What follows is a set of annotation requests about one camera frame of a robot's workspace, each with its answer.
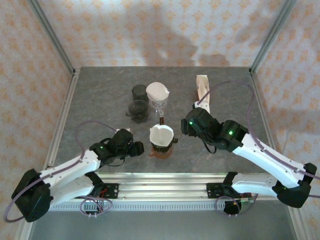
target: metal frame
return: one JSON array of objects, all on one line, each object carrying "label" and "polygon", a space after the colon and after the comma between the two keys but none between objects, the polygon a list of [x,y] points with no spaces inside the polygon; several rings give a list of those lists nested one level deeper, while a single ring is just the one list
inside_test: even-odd
[{"label": "metal frame", "polygon": [[44,31],[46,32],[49,39],[51,40],[54,48],[56,49],[56,51],[60,55],[66,69],[69,71],[70,74],[73,74],[74,68],[72,66],[72,63],[71,63],[70,59],[68,58],[68,55],[66,54],[65,50],[63,49],[59,39],[57,38],[52,26],[50,25],[50,22],[48,21],[44,11],[41,8],[38,0],[27,0],[27,1],[29,2],[33,12],[35,13],[39,22],[41,23]]},{"label": "metal frame", "polygon": [[47,167],[52,167],[55,164],[57,152],[58,152],[58,149],[59,149],[59,144],[60,144],[60,141],[61,141],[62,134],[64,132],[64,128],[65,128],[68,112],[69,112],[69,109],[70,109],[72,98],[73,98],[74,93],[75,93],[75,89],[76,89],[76,85],[77,85],[77,82],[78,82],[79,74],[80,74],[80,69],[76,69],[74,71],[74,74],[71,77],[71,80],[70,80],[66,95],[65,95],[64,100],[63,100],[63,105],[62,105],[61,110],[60,110],[59,119],[58,119],[58,122],[57,122],[57,124],[55,126],[55,129],[54,129],[54,135],[53,135],[50,147],[49,147],[49,151],[48,151],[47,156],[45,158],[45,162],[44,162],[45,169]]},{"label": "metal frame", "polygon": [[[83,200],[73,200],[59,204],[51,208],[52,212],[78,212],[80,209],[81,202]],[[214,202],[211,201],[112,201],[112,207],[110,211],[116,212],[175,212],[175,211],[223,211],[225,203],[217,203],[215,208]],[[82,209],[88,212],[96,212],[97,205],[91,201],[87,201]]]},{"label": "metal frame", "polygon": [[[71,105],[73,94],[76,88],[80,70],[74,70],[70,59],[64,51],[60,41],[58,40],[54,30],[52,29],[47,17],[45,16],[40,4],[37,0],[27,0],[36,16],[38,17],[45,32],[49,36],[52,44],[60,55],[67,70],[73,74],[70,81],[67,94],[64,99],[64,104],[61,108],[59,121],[54,131],[54,137],[52,139],[49,152],[46,157],[45,165],[43,169],[48,166],[52,166],[55,162],[57,151],[59,148],[62,132],[68,116],[68,111]],[[293,6],[297,0],[286,0],[279,16],[274,22],[269,34],[267,35],[260,51],[258,52],[251,68],[249,69],[254,91],[257,96],[258,106],[262,115],[263,124],[266,130],[269,144],[274,148],[275,143],[270,132],[265,110],[263,109],[260,92],[257,88],[257,76],[255,74],[264,56],[268,52],[270,46],[275,40],[282,25],[290,14]],[[115,200],[115,205],[120,210],[123,208],[135,208],[134,206],[146,206],[150,202],[159,203],[160,205],[168,206],[168,203],[175,205],[177,202],[183,202],[184,204],[178,206],[178,210],[186,210],[185,206],[196,206],[197,211],[200,208],[203,210],[209,210],[212,205],[209,204],[206,183],[208,182],[221,182],[226,176],[225,174],[204,174],[204,173],[99,173],[98,174],[104,182],[117,182],[121,184],[119,191],[119,197]],[[257,201],[277,200],[274,197],[260,196]],[[81,200],[74,199],[64,204],[57,205],[53,211],[70,211],[70,208],[75,208]],[[310,240],[312,235],[309,227],[306,225],[306,217],[300,209],[289,207],[290,217],[293,223],[293,227],[298,240]],[[14,239],[15,240],[27,240],[31,233],[33,223],[28,223],[25,220],[19,222]]]},{"label": "metal frame", "polygon": [[[261,92],[258,89],[258,76],[256,72],[252,72],[251,74],[251,82],[253,85],[253,89],[256,95],[256,99],[257,99],[257,103],[258,106],[260,108],[260,112],[261,112],[261,117],[262,117],[262,121],[264,124],[264,128],[265,128],[265,132],[266,135],[268,137],[268,141],[269,141],[269,146],[273,149],[275,149],[275,141],[274,141],[274,137],[272,136],[271,133],[271,129],[269,127],[268,124],[268,119],[266,117],[266,112],[264,110],[264,108],[262,107],[262,102],[261,102]],[[290,217],[291,217],[291,221],[293,224],[293,228],[296,234],[296,237],[298,240],[312,240],[312,234],[311,234],[311,230],[309,228],[309,226],[306,224],[306,215],[304,213],[303,210],[301,210],[301,208],[293,208],[293,207],[289,207],[289,213],[290,213]]]},{"label": "metal frame", "polygon": [[264,40],[262,47],[260,48],[257,56],[255,57],[253,64],[250,68],[250,72],[254,73],[258,69],[260,63],[264,59],[265,55],[267,54],[269,48],[271,47],[272,43],[274,42],[277,34],[279,33],[281,27],[285,23],[288,15],[290,14],[292,8],[296,4],[297,0],[286,0],[278,17],[276,18],[274,24],[272,25],[266,39]]}]

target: black bracket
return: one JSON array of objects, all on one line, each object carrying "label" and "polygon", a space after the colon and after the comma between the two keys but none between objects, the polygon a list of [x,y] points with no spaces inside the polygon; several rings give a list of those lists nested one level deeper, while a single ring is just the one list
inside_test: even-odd
[{"label": "black bracket", "polygon": [[100,198],[105,199],[117,199],[119,194],[119,184],[118,183],[104,183],[102,190],[98,195]]},{"label": "black bracket", "polygon": [[[317,167],[310,162],[304,165],[304,169],[312,175],[315,175],[317,172]],[[299,186],[293,188],[287,188],[280,181],[277,181],[272,190],[276,192],[276,197],[282,203],[293,208],[301,208],[309,197],[312,180],[312,177],[304,175],[303,180],[298,181]]]},{"label": "black bracket", "polygon": [[241,199],[241,198],[251,198],[252,195],[250,193],[237,193],[229,196],[228,193],[225,192],[223,188],[222,182],[209,182],[206,184],[206,193],[208,195],[208,199],[217,199],[219,197],[227,196],[232,197],[234,199]]}]

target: wall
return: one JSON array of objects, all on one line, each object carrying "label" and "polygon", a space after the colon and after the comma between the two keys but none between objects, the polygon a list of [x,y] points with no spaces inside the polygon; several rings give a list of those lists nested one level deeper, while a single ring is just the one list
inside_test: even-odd
[{"label": "wall", "polygon": [[284,0],[39,0],[73,66],[250,66]]},{"label": "wall", "polygon": [[[42,170],[70,75],[26,0],[0,7],[0,214],[24,172]],[[14,206],[10,219],[20,217]],[[0,239],[17,223],[0,220]]]},{"label": "wall", "polygon": [[[320,168],[320,2],[300,0],[278,34],[257,75],[264,108],[284,155]],[[320,195],[313,180],[311,194]],[[320,236],[320,200],[303,207],[314,239]]]}]

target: cable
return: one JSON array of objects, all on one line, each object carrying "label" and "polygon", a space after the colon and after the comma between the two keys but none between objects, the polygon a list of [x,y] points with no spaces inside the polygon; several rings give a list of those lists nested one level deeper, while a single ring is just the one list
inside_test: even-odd
[{"label": "cable", "polygon": [[203,144],[204,144],[206,150],[207,150],[209,153],[215,154],[215,153],[217,152],[217,147],[216,147],[216,146],[214,146],[214,151],[212,152],[204,141],[203,141]]},{"label": "cable", "polygon": [[102,140],[100,141],[100,143],[104,144],[106,141],[109,141],[110,139],[111,139],[110,137],[107,137],[107,138],[105,138],[105,139],[102,139]]},{"label": "cable", "polygon": [[[98,217],[99,215],[101,215],[101,214],[104,214],[105,212],[108,212],[111,208],[112,208],[112,206],[113,206],[113,202],[112,201],[110,201],[109,199],[107,199],[107,198],[103,198],[103,197],[94,197],[94,196],[80,196],[80,198],[82,198],[82,199],[84,199],[81,203],[80,203],[80,212],[83,214],[83,215],[85,215],[85,216],[88,216],[89,218],[90,217]],[[98,213],[94,213],[94,215],[92,215],[91,213],[86,213],[84,210],[83,210],[83,205],[86,203],[86,201],[92,201],[92,202],[94,202],[96,205],[97,205],[97,207],[98,207]],[[99,203],[98,203],[98,201],[107,201],[107,202],[109,202],[110,203],[110,205],[108,206],[108,208],[107,209],[103,209],[103,206],[102,205],[100,205]]]},{"label": "cable", "polygon": [[109,165],[109,164],[106,164],[108,167],[120,167],[122,164],[124,164],[126,161],[126,159],[123,159],[123,162],[118,164],[118,165]]},{"label": "cable", "polygon": [[[222,213],[222,212],[220,212],[220,211],[218,210],[217,203],[218,203],[219,199],[223,199],[223,198],[227,198],[227,199],[232,200],[232,201],[236,204],[236,206],[238,207],[238,210],[239,210],[239,212],[240,212],[239,204],[237,203],[237,201],[236,201],[233,197],[230,197],[230,196],[220,196],[220,197],[218,197],[218,198],[215,200],[215,202],[214,202],[214,209],[215,209],[215,211],[216,211],[218,214],[223,215],[223,216],[226,216],[226,217],[229,217],[229,218],[232,216],[231,214]],[[243,212],[240,212],[240,213],[238,213],[238,214],[235,214],[234,216],[237,217],[238,215],[243,215],[243,214],[247,213],[247,212],[254,206],[257,198],[258,198],[258,194],[256,194],[256,195],[254,196],[254,198],[253,198],[253,203],[250,204],[250,206],[249,206],[246,210],[244,210]]]},{"label": "cable", "polygon": [[[222,83],[219,83],[215,86],[213,86],[212,89],[210,89],[201,99],[200,101],[197,103],[198,105],[210,94],[212,93],[216,88],[218,88],[219,86],[221,85],[224,85],[224,84],[229,84],[229,83],[235,83],[235,84],[240,84],[240,85],[243,85],[243,86],[246,86],[249,88],[249,90],[251,91],[252,93],[252,97],[251,97],[251,101],[250,101],[250,104],[249,104],[249,107],[248,107],[248,110],[246,112],[246,122],[248,124],[248,130],[249,130],[249,133],[252,135],[252,138],[254,140],[254,142],[256,143],[256,145],[260,148],[261,151],[263,151],[264,153],[266,153],[269,157],[273,158],[274,160],[276,160],[278,163],[292,169],[294,172],[297,172],[297,173],[300,173],[300,174],[303,174],[303,175],[306,175],[308,177],[311,177],[313,179],[317,179],[317,180],[320,180],[320,177],[319,176],[316,176],[316,175],[313,175],[313,174],[310,174],[308,172],[305,172],[301,169],[298,169],[297,167],[294,167],[292,165],[290,165],[289,163],[281,160],[280,158],[278,158],[277,156],[273,155],[271,152],[269,152],[268,150],[266,150],[264,148],[264,146],[262,146],[262,144],[260,143],[260,141],[257,139],[254,131],[253,131],[253,128],[251,126],[251,123],[250,123],[250,113],[251,113],[251,107],[252,107],[252,103],[255,99],[255,91],[254,89],[248,84],[248,83],[245,83],[245,82],[240,82],[240,81],[224,81]],[[311,198],[320,198],[320,195],[309,195],[309,197]]]},{"label": "cable", "polygon": [[60,174],[66,170],[69,170],[71,168],[73,168],[75,165],[77,165],[78,163],[80,163],[80,161],[83,159],[84,155],[85,155],[85,147],[81,144],[81,142],[79,141],[78,139],[78,133],[79,133],[79,128],[84,125],[84,124],[88,124],[88,123],[96,123],[96,124],[100,124],[100,125],[103,125],[109,129],[111,129],[112,131],[116,132],[117,130],[114,129],[113,127],[107,125],[107,124],[104,124],[100,121],[95,121],[95,120],[88,120],[88,121],[84,121],[82,123],[80,123],[78,125],[78,127],[76,128],[75,130],[75,141],[76,143],[79,145],[79,147],[81,148],[81,155],[79,157],[79,159],[77,161],[75,161],[73,164],[71,164],[70,166],[66,166],[60,170],[57,170],[55,172],[53,172],[52,174],[47,174],[39,179],[37,179],[36,181],[32,182],[30,185],[28,185],[27,187],[25,187],[21,192],[19,192],[13,199],[12,201],[9,203],[8,207],[6,208],[6,210],[4,211],[4,214],[3,214],[3,219],[4,221],[6,221],[7,223],[15,223],[15,222],[18,222],[20,221],[21,219],[24,218],[24,216],[21,216],[21,217],[18,217],[16,219],[8,219],[8,214],[9,214],[9,211],[10,209],[12,208],[12,206],[15,204],[15,202],[18,200],[18,198],[20,198],[26,191],[28,191],[29,189],[31,189],[34,185],[40,183],[41,181],[47,179],[47,178],[50,178],[51,176],[54,176],[54,175],[57,175],[57,174]]}]

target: orange floral pattern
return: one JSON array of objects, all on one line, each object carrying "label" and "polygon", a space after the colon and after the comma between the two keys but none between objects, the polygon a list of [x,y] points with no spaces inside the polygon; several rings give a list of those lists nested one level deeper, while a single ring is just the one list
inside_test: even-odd
[{"label": "orange floral pattern", "polygon": [[[297,1],[257,75],[277,148],[320,167],[320,2]],[[320,195],[313,180],[311,194]],[[320,236],[320,200],[303,209],[314,239]]]},{"label": "orange floral pattern", "polygon": [[80,68],[250,66],[285,1],[39,2],[73,66]]},{"label": "orange floral pattern", "polygon": [[[27,1],[0,7],[0,213],[25,171],[40,171],[70,75]],[[20,213],[14,206],[11,219]],[[13,240],[17,223],[0,221],[0,239]]]}]

